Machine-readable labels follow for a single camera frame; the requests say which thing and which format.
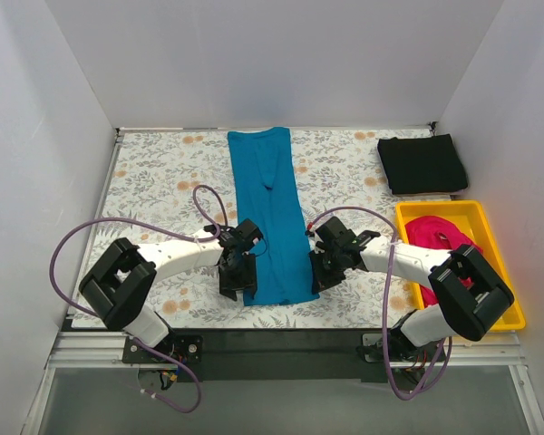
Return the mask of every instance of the folded cloth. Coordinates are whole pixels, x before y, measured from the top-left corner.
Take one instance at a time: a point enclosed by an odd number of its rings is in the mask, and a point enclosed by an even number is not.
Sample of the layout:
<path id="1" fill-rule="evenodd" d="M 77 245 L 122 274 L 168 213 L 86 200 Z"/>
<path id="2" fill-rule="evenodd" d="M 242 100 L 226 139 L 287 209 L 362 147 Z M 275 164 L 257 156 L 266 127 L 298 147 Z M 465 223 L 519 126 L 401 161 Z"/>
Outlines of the folded cloth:
<path id="1" fill-rule="evenodd" d="M 394 195 L 455 193 L 468 177 L 449 134 L 420 139 L 381 139 L 377 145 Z"/>
<path id="2" fill-rule="evenodd" d="M 310 245 L 305 236 L 290 147 L 290 130 L 228 133 L 238 221 L 251 219 L 267 250 L 257 258 L 257 292 L 244 292 L 244 305 L 297 304 L 312 294 Z"/>
<path id="3" fill-rule="evenodd" d="M 457 249 L 461 245 L 474 245 L 482 254 L 483 250 L 463 234 L 452 222 L 437 216 L 421 216 L 405 225 L 409 243 L 431 249 Z M 468 286 L 471 280 L 462 280 Z M 433 290 L 420 285 L 425 306 L 437 304 Z"/>

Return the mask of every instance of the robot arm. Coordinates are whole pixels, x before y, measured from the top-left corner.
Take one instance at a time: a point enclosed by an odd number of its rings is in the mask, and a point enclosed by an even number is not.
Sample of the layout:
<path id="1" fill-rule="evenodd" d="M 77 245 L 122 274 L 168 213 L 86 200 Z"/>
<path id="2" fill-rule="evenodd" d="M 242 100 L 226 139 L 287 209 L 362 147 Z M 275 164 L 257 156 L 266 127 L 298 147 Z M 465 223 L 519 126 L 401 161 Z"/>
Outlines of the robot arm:
<path id="1" fill-rule="evenodd" d="M 213 226 L 194 234 L 207 238 Z M 170 328 L 145 304 L 151 286 L 201 266 L 218 266 L 219 292 L 237 300 L 236 292 L 257 291 L 256 259 L 248 251 L 262 239 L 249 219 L 223 227 L 209 242 L 170 240 L 133 245 L 127 238 L 111 243 L 79 284 L 79 291 L 110 331 L 125 331 L 150 347 L 158 346 Z"/>
<path id="2" fill-rule="evenodd" d="M 391 242 L 373 231 L 356 235 L 337 217 L 315 233 L 310 253 L 318 293 L 345 279 L 348 268 L 387 272 Z M 393 275 L 430 287 L 439 303 L 413 311 L 391 330 L 406 352 L 458 334 L 479 341 L 513 304 L 511 290 L 473 246 L 454 251 L 396 243 Z M 470 278 L 466 287 L 461 279 Z"/>

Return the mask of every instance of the red garment in bin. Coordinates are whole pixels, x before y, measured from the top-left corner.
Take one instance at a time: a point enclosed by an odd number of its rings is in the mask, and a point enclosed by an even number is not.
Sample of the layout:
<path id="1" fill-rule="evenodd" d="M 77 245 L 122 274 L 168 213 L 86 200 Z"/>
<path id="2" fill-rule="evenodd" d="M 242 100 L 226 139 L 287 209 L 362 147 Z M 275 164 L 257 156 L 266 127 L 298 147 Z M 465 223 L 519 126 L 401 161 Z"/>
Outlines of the red garment in bin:
<path id="1" fill-rule="evenodd" d="M 437 216 L 421 216 L 405 225 L 411 245 L 431 249 L 457 249 L 463 244 L 474 245 L 482 254 L 483 250 L 463 234 L 452 222 Z M 468 286 L 471 280 L 462 280 Z M 420 285 L 425 306 L 437 304 L 432 289 Z"/>

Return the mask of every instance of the gray floor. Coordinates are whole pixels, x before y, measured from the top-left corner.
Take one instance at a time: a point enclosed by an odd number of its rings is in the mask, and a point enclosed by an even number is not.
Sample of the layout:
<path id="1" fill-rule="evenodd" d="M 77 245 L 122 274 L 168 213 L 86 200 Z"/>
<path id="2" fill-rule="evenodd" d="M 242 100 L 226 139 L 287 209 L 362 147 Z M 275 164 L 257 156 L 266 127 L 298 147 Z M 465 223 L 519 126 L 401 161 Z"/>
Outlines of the gray floor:
<path id="1" fill-rule="evenodd" d="M 137 391 L 135 369 L 58 369 L 41 434 L 529 433 L 508 367 L 450 367 L 412 402 L 359 381 L 205 382 L 181 415 Z M 191 404 L 191 384 L 168 392 Z"/>

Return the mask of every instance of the black square object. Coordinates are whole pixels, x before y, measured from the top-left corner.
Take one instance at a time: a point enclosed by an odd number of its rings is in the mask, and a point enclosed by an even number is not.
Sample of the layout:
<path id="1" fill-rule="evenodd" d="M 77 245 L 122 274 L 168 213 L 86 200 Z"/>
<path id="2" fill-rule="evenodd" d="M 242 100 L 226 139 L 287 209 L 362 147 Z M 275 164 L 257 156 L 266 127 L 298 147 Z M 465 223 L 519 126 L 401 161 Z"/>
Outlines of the black square object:
<path id="1" fill-rule="evenodd" d="M 449 134 L 422 139 L 381 139 L 377 145 L 394 195 L 454 193 L 468 177 Z"/>

